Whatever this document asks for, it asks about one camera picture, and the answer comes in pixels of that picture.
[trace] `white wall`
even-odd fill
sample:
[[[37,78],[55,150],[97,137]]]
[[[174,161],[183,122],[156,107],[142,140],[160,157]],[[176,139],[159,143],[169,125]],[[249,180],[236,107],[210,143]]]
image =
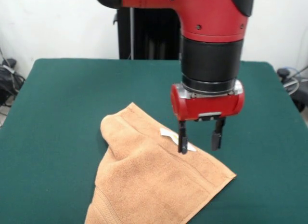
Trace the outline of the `white wall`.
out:
[[[38,58],[118,58],[115,13],[97,0],[0,0],[0,45],[24,75]]]
[[[308,0],[255,0],[242,58],[275,69],[308,64]]]
[[[255,0],[243,60],[308,64],[308,0]],[[38,58],[118,58],[116,11],[96,0],[0,0],[0,45],[27,75]]]

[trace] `green tablecloth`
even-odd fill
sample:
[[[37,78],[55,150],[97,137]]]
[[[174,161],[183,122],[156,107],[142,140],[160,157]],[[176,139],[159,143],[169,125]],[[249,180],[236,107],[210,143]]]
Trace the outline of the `green tablecloth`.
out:
[[[239,79],[244,108],[210,152],[238,176],[191,223],[305,223],[308,130],[269,64],[243,62]],[[107,148],[102,118],[135,102],[176,131],[179,81],[177,61],[36,61],[0,130],[0,223],[83,223]],[[211,151],[214,123],[187,126]]]

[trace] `black cable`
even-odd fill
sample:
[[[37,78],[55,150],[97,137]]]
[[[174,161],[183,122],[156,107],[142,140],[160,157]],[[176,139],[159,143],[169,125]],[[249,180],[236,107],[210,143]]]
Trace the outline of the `black cable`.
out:
[[[0,54],[1,54],[2,59],[7,63],[7,65],[8,65],[9,67],[11,67],[9,61],[8,61],[6,58],[4,58],[3,53],[2,53],[2,50],[1,50],[1,47],[0,47]]]
[[[298,71],[298,72],[294,73],[293,75],[289,76],[288,79],[291,79],[292,77],[297,76],[298,74],[302,73],[306,69],[308,69],[308,65],[306,67],[304,67],[303,69],[301,69],[300,71]]]
[[[15,98],[15,94],[12,93],[10,90],[8,90],[7,87],[5,87],[4,85],[1,85],[1,84],[0,84],[0,88],[3,89],[3,90],[5,90],[5,91],[7,91],[9,94],[11,94],[11,95]]]
[[[26,79],[23,76],[19,75],[17,72],[15,72],[15,75],[18,76],[19,78],[21,78],[23,80],[23,82],[25,82]]]
[[[19,84],[18,80],[16,79],[16,75],[15,74],[12,74],[14,80],[15,80],[15,83],[17,84],[18,88],[20,89],[21,88],[21,85]]]

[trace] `green table surface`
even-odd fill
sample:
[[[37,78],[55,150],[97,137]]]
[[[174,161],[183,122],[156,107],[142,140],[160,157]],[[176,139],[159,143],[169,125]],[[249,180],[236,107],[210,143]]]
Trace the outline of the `green table surface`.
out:
[[[221,150],[210,150],[213,122],[187,123],[189,140],[237,174],[190,223],[306,223],[307,127],[269,64],[242,62],[239,79],[245,105]],[[83,223],[107,149],[102,118],[135,102],[176,131],[179,81],[178,61],[36,61],[0,130],[0,223]]]

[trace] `white tag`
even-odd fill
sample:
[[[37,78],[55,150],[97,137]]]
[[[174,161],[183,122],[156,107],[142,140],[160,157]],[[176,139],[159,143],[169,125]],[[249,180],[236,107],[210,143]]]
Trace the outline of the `white tag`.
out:
[[[167,130],[167,129],[164,129],[164,128],[160,128],[160,134],[161,134],[162,136],[168,136],[168,137],[170,137],[176,145],[179,144],[179,135],[175,134],[174,132],[171,132],[171,131],[169,131],[169,130]],[[187,149],[188,149],[189,151],[194,151],[194,152],[197,151],[197,150],[195,149],[195,147],[193,147],[193,145],[192,145],[191,143],[188,143]]]

